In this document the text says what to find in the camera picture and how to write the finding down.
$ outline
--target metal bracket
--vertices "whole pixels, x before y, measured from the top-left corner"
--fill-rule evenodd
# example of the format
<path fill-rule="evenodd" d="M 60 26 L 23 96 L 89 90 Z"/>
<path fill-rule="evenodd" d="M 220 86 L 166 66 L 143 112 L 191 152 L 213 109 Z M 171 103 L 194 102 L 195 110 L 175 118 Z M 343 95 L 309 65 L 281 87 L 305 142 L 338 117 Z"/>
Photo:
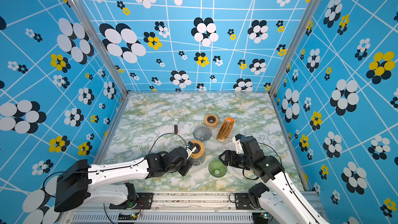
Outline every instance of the metal bracket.
<path fill-rule="evenodd" d="M 152 206 L 153 193 L 137 193 L 137 204 L 131 209 L 150 209 Z M 113 205 L 110 204 L 109 209 L 123 209 L 123 204 Z"/>
<path fill-rule="evenodd" d="M 237 210 L 254 209 L 250 205 L 248 193 L 235 193 L 235 207 Z"/>

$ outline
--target green marble surface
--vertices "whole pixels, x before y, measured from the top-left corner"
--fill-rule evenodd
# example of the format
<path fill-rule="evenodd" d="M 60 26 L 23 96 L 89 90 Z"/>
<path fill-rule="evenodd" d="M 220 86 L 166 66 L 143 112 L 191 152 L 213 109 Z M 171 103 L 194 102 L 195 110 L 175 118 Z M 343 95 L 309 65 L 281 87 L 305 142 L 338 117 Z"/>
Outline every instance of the green marble surface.
<path fill-rule="evenodd" d="M 293 163 L 275 111 L 265 93 L 133 93 L 119 123 L 116 134 L 107 151 L 104 164 L 119 163 L 145 156 L 153 142 L 163 133 L 174 132 L 174 118 L 170 113 L 182 109 L 184 116 L 178 120 L 178 132 L 188 142 L 193 140 L 193 129 L 204 125 L 204 117 L 214 113 L 220 118 L 216 127 L 211 127 L 212 137 L 205 145 L 204 163 L 193 166 L 185 177 L 178 172 L 145 180 L 130 180 L 137 191 L 247 191 L 260 182 L 247 180 L 241 169 L 228 167 L 224 177 L 212 177 L 208 165 L 224 150 L 235 150 L 232 137 L 240 133 L 252 135 L 258 142 L 272 146 L 281 156 L 283 166 L 296 187 L 303 191 L 297 169 Z M 216 140 L 225 117 L 235 120 L 234 128 L 226 142 Z M 183 145 L 176 135 L 161 137 L 152 153 L 171 151 Z M 260 145 L 266 155 L 274 152 Z M 252 172 L 246 177 L 254 178 Z"/>

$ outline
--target floral pattern wall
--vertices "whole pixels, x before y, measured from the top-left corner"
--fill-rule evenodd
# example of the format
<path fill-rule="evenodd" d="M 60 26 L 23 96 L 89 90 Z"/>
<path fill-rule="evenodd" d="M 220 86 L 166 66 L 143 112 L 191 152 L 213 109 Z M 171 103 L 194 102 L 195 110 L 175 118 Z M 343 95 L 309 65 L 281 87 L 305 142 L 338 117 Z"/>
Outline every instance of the floral pattern wall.
<path fill-rule="evenodd" d="M 0 46 L 0 223 L 54 223 L 44 179 L 93 162 L 123 95 L 67 0 L 1 0 Z"/>
<path fill-rule="evenodd" d="M 268 91 L 310 0 L 81 0 L 131 91 Z"/>
<path fill-rule="evenodd" d="M 275 100 L 331 223 L 398 223 L 398 0 L 322 0 Z"/>

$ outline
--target wooden lid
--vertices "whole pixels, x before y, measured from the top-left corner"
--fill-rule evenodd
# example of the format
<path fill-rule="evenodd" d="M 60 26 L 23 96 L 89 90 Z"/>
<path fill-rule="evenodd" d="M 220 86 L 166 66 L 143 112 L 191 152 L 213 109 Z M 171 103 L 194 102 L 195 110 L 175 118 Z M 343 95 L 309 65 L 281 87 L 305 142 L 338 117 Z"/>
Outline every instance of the wooden lid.
<path fill-rule="evenodd" d="M 205 152 L 205 146 L 204 146 L 203 143 L 200 142 L 199 140 L 192 140 L 191 142 L 195 144 L 196 150 L 198 150 L 198 146 L 199 146 L 199 152 L 197 152 L 197 153 L 192 153 L 192 154 L 191 154 L 191 157 L 192 157 L 192 158 L 199 158 L 199 157 L 201 157 L 201 156 L 204 154 L 204 152 Z"/>
<path fill-rule="evenodd" d="M 207 114 L 206 116 L 205 116 L 205 124 L 208 126 L 208 127 L 215 127 L 216 125 L 218 125 L 218 117 L 217 117 L 217 115 L 215 115 L 215 114 Z"/>

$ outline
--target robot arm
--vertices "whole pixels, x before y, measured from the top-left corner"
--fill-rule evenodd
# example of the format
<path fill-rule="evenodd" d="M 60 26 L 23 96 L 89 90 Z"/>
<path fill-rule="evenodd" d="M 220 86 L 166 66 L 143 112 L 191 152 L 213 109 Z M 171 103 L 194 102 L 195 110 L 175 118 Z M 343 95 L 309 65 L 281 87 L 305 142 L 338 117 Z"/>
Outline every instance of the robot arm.
<path fill-rule="evenodd" d="M 270 199 L 272 194 L 269 194 L 269 189 L 265 185 L 265 188 L 262 188 L 260 193 L 249 194 L 251 203 L 255 208 L 261 206 L 267 209 L 281 223 L 328 223 L 291 182 L 281 163 L 273 156 L 264 155 L 253 136 L 243 137 L 238 134 L 234 139 L 235 145 L 241 144 L 243 153 L 238 154 L 235 151 L 226 150 L 219 156 L 219 159 L 226 166 L 252 170 L 257 177 L 261 178 L 269 188 L 281 197 L 291 213 L 283 208 L 281 204 L 277 206 L 274 205 L 275 202 L 272 203 L 272 199 Z"/>
<path fill-rule="evenodd" d="M 108 165 L 88 165 L 86 159 L 79 160 L 57 179 L 54 211 L 69 211 L 89 202 L 123 204 L 126 209 L 137 200 L 134 185 L 110 184 L 173 172 L 185 176 L 192 167 L 188 158 L 195 149 L 189 142 L 187 147 L 180 146 L 171 152 L 151 153 L 134 161 Z"/>

